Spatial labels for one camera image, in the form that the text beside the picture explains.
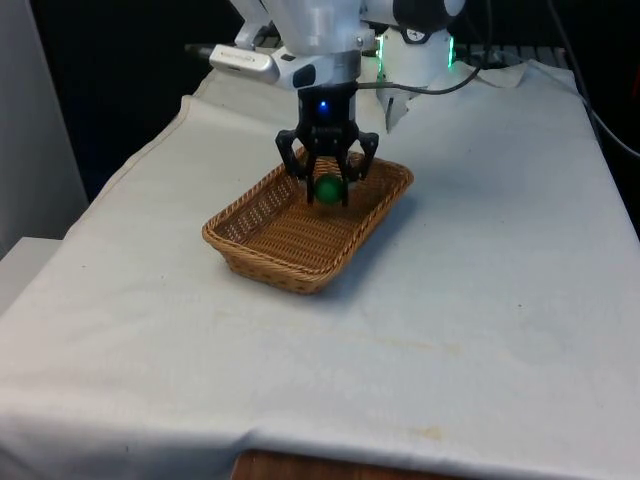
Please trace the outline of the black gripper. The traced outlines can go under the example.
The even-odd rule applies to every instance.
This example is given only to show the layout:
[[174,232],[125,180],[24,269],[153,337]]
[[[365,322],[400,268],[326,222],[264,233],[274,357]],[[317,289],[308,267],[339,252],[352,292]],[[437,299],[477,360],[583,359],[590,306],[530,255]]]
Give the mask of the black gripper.
[[[356,82],[299,90],[297,129],[281,130],[276,135],[275,143],[287,174],[306,183],[308,204],[313,204],[315,198],[314,170],[320,146],[317,131],[344,131],[334,148],[335,160],[341,173],[341,202],[344,207],[349,204],[349,184],[364,180],[369,173],[378,148],[379,135],[359,131],[355,121],[356,91]],[[293,149],[296,139],[301,141],[306,152],[304,163],[299,161]],[[357,165],[353,165],[349,158],[349,149],[355,142],[360,144],[363,151],[362,159]]]

